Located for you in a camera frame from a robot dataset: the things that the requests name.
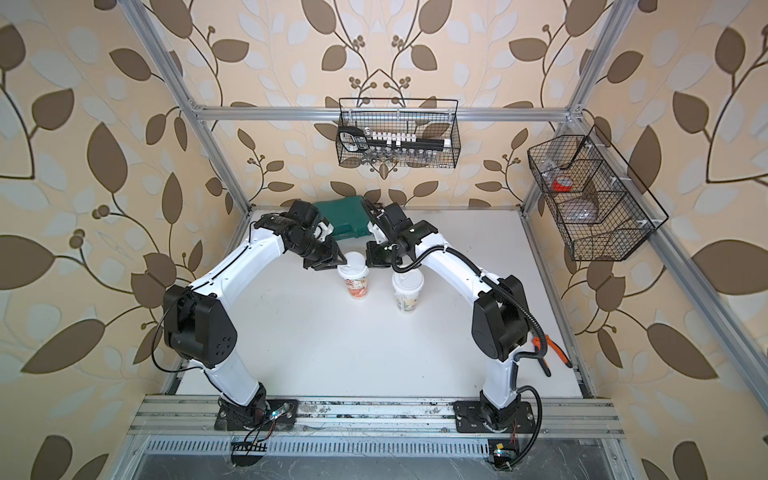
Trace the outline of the clear plastic lid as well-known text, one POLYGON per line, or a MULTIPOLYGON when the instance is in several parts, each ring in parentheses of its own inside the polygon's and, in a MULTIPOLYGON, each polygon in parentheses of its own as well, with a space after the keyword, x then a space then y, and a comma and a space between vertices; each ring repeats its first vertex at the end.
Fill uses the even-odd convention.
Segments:
POLYGON ((337 272, 344 280, 357 281, 368 276, 369 267, 362 253, 350 251, 345 254, 345 259, 344 265, 337 266, 337 272))

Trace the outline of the paper milk tea cup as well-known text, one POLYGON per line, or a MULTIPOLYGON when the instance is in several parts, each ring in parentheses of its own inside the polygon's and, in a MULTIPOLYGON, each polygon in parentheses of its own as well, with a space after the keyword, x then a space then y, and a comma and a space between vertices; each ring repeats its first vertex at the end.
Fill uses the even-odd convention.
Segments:
POLYGON ((368 294, 368 279, 366 277, 345 279, 345 285, 348 293, 353 298, 362 299, 368 294))
POLYGON ((399 287, 394 288, 394 297, 398 309, 403 313, 410 313, 414 311, 420 299, 422 289, 401 289, 399 287))

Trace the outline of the white plastic cup lid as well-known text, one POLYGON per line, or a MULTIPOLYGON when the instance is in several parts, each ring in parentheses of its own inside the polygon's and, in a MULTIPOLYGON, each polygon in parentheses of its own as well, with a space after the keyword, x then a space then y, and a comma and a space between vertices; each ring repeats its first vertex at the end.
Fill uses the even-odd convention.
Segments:
POLYGON ((392 285, 396 293, 402 295, 414 295, 419 293, 424 286, 424 276, 418 269, 405 273, 395 272, 392 275, 392 285))

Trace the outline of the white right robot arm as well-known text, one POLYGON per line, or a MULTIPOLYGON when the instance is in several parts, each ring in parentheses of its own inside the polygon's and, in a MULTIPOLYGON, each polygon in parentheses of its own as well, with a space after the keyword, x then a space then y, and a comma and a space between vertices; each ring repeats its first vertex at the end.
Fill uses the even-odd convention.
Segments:
POLYGON ((397 274, 426 267, 471 305, 471 336, 488 358, 479 397, 481 421, 492 431, 512 427, 514 415, 522 409, 521 395, 536 393, 532 386, 518 384, 520 363, 540 361, 548 353, 546 334, 528 308, 521 281, 476 265, 434 225, 413 222, 396 203, 380 207, 362 199, 361 205, 374 235, 367 244, 368 265, 390 267, 397 274))

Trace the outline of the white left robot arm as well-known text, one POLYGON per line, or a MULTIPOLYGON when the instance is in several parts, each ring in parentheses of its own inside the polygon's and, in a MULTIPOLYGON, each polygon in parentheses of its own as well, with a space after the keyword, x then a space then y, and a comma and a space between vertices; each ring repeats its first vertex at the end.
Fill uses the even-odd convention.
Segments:
POLYGON ((251 221, 240 244, 201 278, 164 293, 156 338, 218 391, 224 429, 254 430, 287 413, 287 407, 269 405, 265 386, 241 358, 234 319, 239 297, 285 253, 316 271, 346 263, 331 222, 315 205, 295 201, 284 212, 251 221))

